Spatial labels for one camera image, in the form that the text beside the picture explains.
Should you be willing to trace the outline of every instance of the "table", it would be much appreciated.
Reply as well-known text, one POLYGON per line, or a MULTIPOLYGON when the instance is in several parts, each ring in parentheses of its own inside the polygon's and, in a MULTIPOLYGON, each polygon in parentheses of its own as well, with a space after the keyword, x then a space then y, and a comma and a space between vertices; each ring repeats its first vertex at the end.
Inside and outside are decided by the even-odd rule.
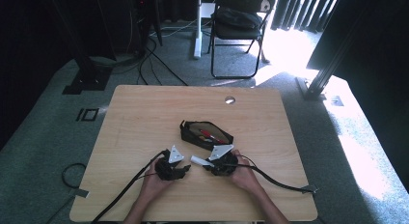
MULTIPOLYGON (((152 157, 173 145, 185 156, 178 167, 191 164, 191 155, 209 157, 209 151, 180 139, 183 120, 213 122, 234 136, 236 149, 278 182, 309 184, 277 90, 122 85, 112 97, 80 184, 90 194, 75 198, 71 220, 93 220, 152 157), (235 102, 226 103, 227 97, 235 102)), ((289 220, 316 219, 311 194, 285 190, 257 177, 289 220)), ((101 220, 123 220, 141 184, 142 180, 134 183, 101 220)), ((151 204, 144 219, 250 221, 262 220, 262 215, 248 194, 227 178, 192 163, 184 179, 151 204)))

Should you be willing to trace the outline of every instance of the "gray floor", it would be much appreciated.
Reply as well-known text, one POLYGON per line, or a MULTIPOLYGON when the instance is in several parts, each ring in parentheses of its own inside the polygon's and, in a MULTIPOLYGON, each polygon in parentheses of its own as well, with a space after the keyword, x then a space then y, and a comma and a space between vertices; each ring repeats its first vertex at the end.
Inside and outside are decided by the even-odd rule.
MULTIPOLYGON (((205 54, 207 36, 199 60, 193 59, 191 32, 165 37, 154 53, 189 86, 280 90, 309 182, 320 188, 314 197, 319 219, 307 223, 409 223, 409 195, 347 82, 332 78, 326 100, 303 99, 296 77, 313 78, 316 73, 303 69, 314 49, 314 39, 305 36, 298 31, 270 31, 264 49, 271 63, 261 64, 258 75, 250 80, 211 77, 209 55, 205 54), (297 39, 298 44, 291 46, 297 39), (281 49, 279 42, 285 43, 281 49), (300 49, 300 42, 309 42, 309 47, 300 49)), ((233 54, 237 56, 234 61, 219 55, 217 66, 223 67, 218 70, 253 69, 252 55, 233 54)), ((70 223, 74 190, 63 184, 62 172, 73 163, 87 164, 116 86, 142 84, 137 80, 138 67, 116 67, 104 91, 81 95, 62 95, 78 71, 75 62, 57 71, 0 153, 0 223, 70 223), (94 122, 77 121, 83 108, 99 108, 94 122)), ((156 75, 163 85, 183 85, 154 57, 145 61, 142 74, 149 84, 159 84, 156 75)), ((81 177, 80 168, 67 174, 70 183, 80 182, 81 177)))

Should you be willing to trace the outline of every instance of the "person's right hand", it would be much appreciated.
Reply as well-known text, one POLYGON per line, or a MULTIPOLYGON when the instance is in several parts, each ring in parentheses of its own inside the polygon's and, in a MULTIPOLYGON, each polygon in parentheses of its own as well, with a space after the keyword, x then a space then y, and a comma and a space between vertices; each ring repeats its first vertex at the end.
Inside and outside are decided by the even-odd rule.
MULTIPOLYGON (((237 157, 237 164, 250 165, 249 160, 244 159, 238 150, 233 150, 232 154, 237 157)), ((261 188, 261 185, 251 168, 237 166, 234 172, 230 175, 230 179, 235 185, 248 192, 261 188)))

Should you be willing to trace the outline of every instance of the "hand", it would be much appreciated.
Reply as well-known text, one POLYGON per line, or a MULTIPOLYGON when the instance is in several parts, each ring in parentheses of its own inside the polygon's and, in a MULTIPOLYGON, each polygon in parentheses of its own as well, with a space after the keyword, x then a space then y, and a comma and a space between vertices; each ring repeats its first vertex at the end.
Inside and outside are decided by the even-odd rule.
POLYGON ((154 166, 158 159, 156 159, 147 172, 145 172, 144 182, 142 183, 141 191, 138 199, 145 199, 150 203, 157 198, 167 187, 169 187, 174 181, 162 181, 154 170, 154 166))
MULTIPOLYGON (((249 160, 244 159, 238 150, 233 150, 232 154, 237 157, 238 164, 250 165, 249 160)), ((230 179, 235 185, 248 192, 261 188, 261 185, 251 168, 237 166, 234 172, 230 175, 230 179)))

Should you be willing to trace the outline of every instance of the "vertical blind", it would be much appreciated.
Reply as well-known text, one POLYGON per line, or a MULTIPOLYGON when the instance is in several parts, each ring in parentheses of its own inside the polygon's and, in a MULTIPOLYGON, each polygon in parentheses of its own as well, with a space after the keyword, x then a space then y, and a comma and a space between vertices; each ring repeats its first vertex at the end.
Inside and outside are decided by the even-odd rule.
POLYGON ((338 0, 278 0, 271 29, 322 32, 338 0))

